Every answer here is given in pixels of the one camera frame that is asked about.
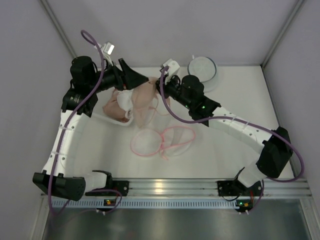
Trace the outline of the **blue-trimmed mesh laundry bag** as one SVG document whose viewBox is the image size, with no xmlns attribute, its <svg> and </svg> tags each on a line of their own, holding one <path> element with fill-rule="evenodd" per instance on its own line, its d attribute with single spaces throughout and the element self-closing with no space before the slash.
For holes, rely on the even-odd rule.
<svg viewBox="0 0 320 240">
<path fill-rule="evenodd" d="M 204 92 L 213 91 L 218 85 L 218 67 L 216 63 L 206 56 L 192 56 L 187 66 L 189 75 L 196 76 L 204 86 Z"/>
</svg>

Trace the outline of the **pink-trimmed mesh laundry bag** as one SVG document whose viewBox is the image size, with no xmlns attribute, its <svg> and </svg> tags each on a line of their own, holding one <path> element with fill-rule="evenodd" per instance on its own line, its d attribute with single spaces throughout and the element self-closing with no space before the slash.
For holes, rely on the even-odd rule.
<svg viewBox="0 0 320 240">
<path fill-rule="evenodd" d="M 158 132 L 153 129 L 140 130 L 130 142 L 131 151 L 140 157 L 160 155 L 163 159 L 186 152 L 196 139 L 196 132 L 183 125 L 171 126 Z"/>
</svg>

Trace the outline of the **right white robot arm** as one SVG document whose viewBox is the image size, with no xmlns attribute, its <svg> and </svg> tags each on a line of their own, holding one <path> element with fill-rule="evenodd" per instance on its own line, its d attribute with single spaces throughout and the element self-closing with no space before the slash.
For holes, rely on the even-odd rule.
<svg viewBox="0 0 320 240">
<path fill-rule="evenodd" d="M 237 117 L 220 103 L 205 96 L 203 84 L 194 75 L 182 79 L 174 75 L 168 82 L 161 76 L 155 85 L 163 102 L 172 98 L 188 110 L 191 120 L 178 117 L 165 103 L 165 108 L 176 120 L 185 124 L 203 124 L 222 131 L 258 153 L 258 159 L 239 170 L 231 181 L 230 187 L 236 195 L 243 195 L 265 178 L 278 180 L 293 155 L 289 133 L 285 128 L 279 126 L 270 130 Z"/>
</svg>

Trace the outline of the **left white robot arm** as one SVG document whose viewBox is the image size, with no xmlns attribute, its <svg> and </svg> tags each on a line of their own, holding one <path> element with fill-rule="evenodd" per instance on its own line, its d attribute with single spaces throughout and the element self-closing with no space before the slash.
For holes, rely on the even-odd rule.
<svg viewBox="0 0 320 240">
<path fill-rule="evenodd" d="M 70 88 L 62 98 L 60 123 L 49 158 L 41 172 L 35 172 L 32 182 L 50 197 L 80 200 L 95 189 L 112 186 L 111 173 L 94 170 L 87 176 L 74 175 L 74 162 L 84 128 L 98 102 L 97 94 L 111 88 L 133 90 L 148 78 L 130 68 L 124 59 L 120 66 L 102 61 L 102 70 L 89 56 L 72 60 Z"/>
</svg>

